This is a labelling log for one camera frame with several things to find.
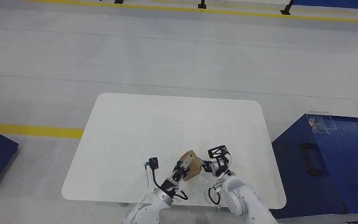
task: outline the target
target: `yellow stripe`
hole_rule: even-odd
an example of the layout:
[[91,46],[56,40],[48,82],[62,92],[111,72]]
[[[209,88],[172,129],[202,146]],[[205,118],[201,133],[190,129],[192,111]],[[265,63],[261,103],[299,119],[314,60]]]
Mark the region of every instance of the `yellow stripe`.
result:
[[[173,4],[198,4],[197,2],[184,2],[184,1],[167,1],[167,0],[154,0],[157,3],[173,3]],[[238,4],[220,4],[220,3],[206,3],[208,6],[224,6],[236,8],[255,8],[258,10],[282,10],[280,7],[264,7],[264,6],[241,6]],[[344,15],[358,15],[358,12],[342,12],[342,11],[325,11],[325,10],[295,10],[291,9],[290,12],[311,12],[311,13],[324,13],[324,14],[344,14]]]
[[114,4],[108,2],[82,2],[71,0],[29,0],[35,2],[49,2],[49,3],[65,3],[65,4],[80,4],[86,6],[106,6],[106,7],[122,7],[122,8],[143,8],[149,10],[173,10],[173,11],[189,11],[189,12],[203,12],[203,13],[220,13],[229,15],[246,15],[246,16],[260,16],[260,17],[273,17],[273,18],[290,18],[290,19],[302,19],[302,20],[321,20],[321,21],[338,21],[338,22],[358,22],[358,18],[336,18],[336,17],[318,17],[318,16],[300,16],[291,15],[285,16],[281,14],[273,13],[260,13],[260,12],[244,12],[244,11],[230,11],[230,10],[202,10],[199,8],[181,8],[181,7],[169,7],[169,6],[147,6],[147,5],[135,5],[135,4]]
[[21,124],[0,124],[2,134],[25,134],[30,136],[51,136],[61,138],[81,138],[83,129],[62,128]]

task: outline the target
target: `blue platform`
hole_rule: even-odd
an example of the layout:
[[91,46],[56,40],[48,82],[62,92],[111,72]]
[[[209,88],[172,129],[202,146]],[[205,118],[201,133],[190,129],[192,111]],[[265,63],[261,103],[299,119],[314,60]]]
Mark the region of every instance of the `blue platform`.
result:
[[3,171],[17,147],[16,142],[0,135],[0,172]]
[[358,8],[357,0],[295,0],[295,5]]
[[303,115],[272,143],[287,197],[275,218],[358,213],[358,119],[332,119],[318,134]]

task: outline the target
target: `epoxy floor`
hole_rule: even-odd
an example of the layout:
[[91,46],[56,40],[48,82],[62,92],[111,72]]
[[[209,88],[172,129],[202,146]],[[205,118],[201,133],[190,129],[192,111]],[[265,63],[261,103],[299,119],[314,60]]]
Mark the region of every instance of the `epoxy floor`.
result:
[[[273,141],[310,110],[358,116],[357,40],[358,23],[2,0],[0,123],[84,128],[103,92],[246,99]],[[131,207],[62,197],[78,139],[7,136],[21,147],[1,176],[1,223],[120,223]]]

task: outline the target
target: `white table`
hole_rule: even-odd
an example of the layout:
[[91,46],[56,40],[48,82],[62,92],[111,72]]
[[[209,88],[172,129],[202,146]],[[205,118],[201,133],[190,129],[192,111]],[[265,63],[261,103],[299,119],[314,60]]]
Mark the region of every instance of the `white table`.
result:
[[[70,200],[139,203],[147,192],[143,163],[150,157],[158,157],[156,178],[161,185],[186,151],[209,159],[207,150],[222,144],[232,154],[230,169],[259,192],[264,204],[284,207],[286,196],[262,110],[249,100],[100,95],[62,195]],[[209,206],[204,191],[215,182],[204,171],[182,181],[189,200],[175,199],[174,204]]]

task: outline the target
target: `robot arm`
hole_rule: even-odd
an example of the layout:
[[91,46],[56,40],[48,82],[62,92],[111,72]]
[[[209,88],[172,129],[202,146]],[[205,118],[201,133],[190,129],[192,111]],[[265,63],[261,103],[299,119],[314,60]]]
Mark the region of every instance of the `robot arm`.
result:
[[277,224],[270,210],[260,201],[258,194],[229,170],[229,161],[225,155],[230,153],[226,146],[210,149],[208,153],[210,158],[216,159],[216,162],[200,160],[201,165],[204,171],[218,178],[218,183],[213,189],[225,196],[231,213],[235,216],[247,214],[245,224]]
[[137,204],[123,220],[123,224],[159,224],[160,211],[171,207],[174,196],[187,199],[184,192],[182,192],[184,197],[176,194],[176,192],[178,191],[179,183],[189,172],[189,164],[192,159],[192,155],[188,155],[184,161],[178,161],[172,175],[166,178],[163,184],[159,186],[154,175],[154,170],[158,168],[158,160],[150,158],[146,165],[149,165],[152,169],[153,180],[157,186],[154,192],[151,193],[152,204],[148,206],[143,206],[141,203]]

